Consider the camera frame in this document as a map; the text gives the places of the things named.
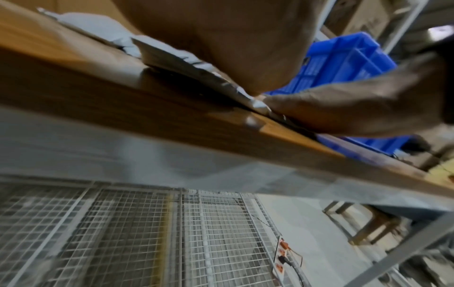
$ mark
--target blue plastic crate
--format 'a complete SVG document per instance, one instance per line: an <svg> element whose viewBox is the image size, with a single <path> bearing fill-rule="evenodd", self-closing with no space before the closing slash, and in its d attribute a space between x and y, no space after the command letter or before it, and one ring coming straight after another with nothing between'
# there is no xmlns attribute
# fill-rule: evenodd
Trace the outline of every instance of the blue plastic crate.
<svg viewBox="0 0 454 287"><path fill-rule="evenodd" d="M366 33L356 33L312 44L298 75L269 95L293 94L324 84L363 80L396 67L380 45ZM387 139L345 138L352 143L391 155L409 136Z"/></svg>

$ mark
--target power cord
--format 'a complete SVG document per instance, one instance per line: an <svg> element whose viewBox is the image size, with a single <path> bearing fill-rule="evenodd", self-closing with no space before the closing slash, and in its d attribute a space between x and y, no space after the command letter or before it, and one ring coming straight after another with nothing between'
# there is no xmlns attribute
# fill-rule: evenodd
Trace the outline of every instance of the power cord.
<svg viewBox="0 0 454 287"><path fill-rule="evenodd" d="M278 257L278 259L279 259L280 263L282 263L282 265L287 263L288 265L290 265L293 268L293 270L295 270L295 273L298 275L299 282L301 283L301 287L304 287L304 281L301 278L301 276L299 275L298 267L295 266L295 264L293 262L291 262L290 260L288 260L288 258L285 256L281 255Z"/></svg>

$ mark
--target floor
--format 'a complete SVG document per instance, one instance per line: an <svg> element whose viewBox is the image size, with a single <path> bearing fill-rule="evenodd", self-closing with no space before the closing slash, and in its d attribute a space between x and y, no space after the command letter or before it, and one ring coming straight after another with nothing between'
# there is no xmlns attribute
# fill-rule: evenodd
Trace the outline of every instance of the floor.
<svg viewBox="0 0 454 287"><path fill-rule="evenodd" d="M397 244L393 235L376 245L351 246L347 242L370 218L360 205L349 208L344 215L329 217L322 213L330 203L326 200L274 195L259 198L285 241L304 257L303 271L313 287L344 286ZM367 286L383 287L378 280Z"/></svg>

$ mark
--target cardboard box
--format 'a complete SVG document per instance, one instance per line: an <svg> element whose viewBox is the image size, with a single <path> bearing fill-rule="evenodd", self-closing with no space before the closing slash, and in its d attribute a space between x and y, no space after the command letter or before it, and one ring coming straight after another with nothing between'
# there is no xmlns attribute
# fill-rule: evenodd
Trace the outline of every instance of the cardboard box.
<svg viewBox="0 0 454 287"><path fill-rule="evenodd" d="M338 0L325 25L337 36L367 32L378 38L394 13L389 0Z"/></svg>

